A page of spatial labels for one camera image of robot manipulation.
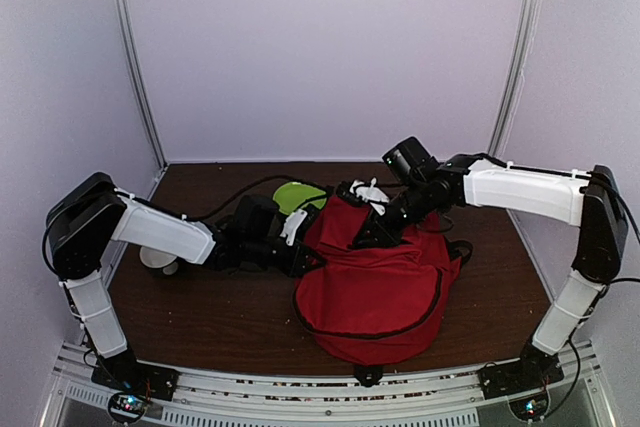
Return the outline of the red backpack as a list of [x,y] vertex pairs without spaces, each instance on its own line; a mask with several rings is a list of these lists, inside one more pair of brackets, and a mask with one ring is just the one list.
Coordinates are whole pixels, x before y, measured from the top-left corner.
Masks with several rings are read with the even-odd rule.
[[399,245],[354,249],[370,213],[333,196],[304,242],[325,265],[297,280],[293,310],[330,355],[353,367],[364,387],[379,383],[386,365],[427,350],[440,329],[449,292],[473,246],[449,241],[437,215],[407,227]]

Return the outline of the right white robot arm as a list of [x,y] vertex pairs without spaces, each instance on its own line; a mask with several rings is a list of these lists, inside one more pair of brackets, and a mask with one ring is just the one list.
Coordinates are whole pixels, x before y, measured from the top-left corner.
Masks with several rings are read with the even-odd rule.
[[404,189],[389,198],[375,180],[352,184],[351,193],[372,208],[354,240],[357,247],[396,246],[408,226],[453,206],[502,208],[578,228],[571,271],[513,364],[519,387],[542,383],[561,348],[617,282],[627,236],[639,231],[612,170],[526,167],[487,153],[440,162],[415,137],[397,144],[383,161]]

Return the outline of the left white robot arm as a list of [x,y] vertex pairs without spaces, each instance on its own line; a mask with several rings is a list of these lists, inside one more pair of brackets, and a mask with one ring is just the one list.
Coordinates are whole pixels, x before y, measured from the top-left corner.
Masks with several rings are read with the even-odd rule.
[[137,389],[144,371],[100,274],[110,243],[139,246],[143,264],[151,270],[178,261],[214,270],[249,263],[301,278],[325,265],[325,259],[302,240],[318,212],[311,200],[285,219],[279,234],[271,231],[280,213],[273,199],[242,188],[226,202],[236,206],[234,213],[212,223],[219,208],[201,216],[178,214],[119,189],[108,174],[96,172],[48,212],[41,240],[44,263],[75,308],[99,367],[121,390]]

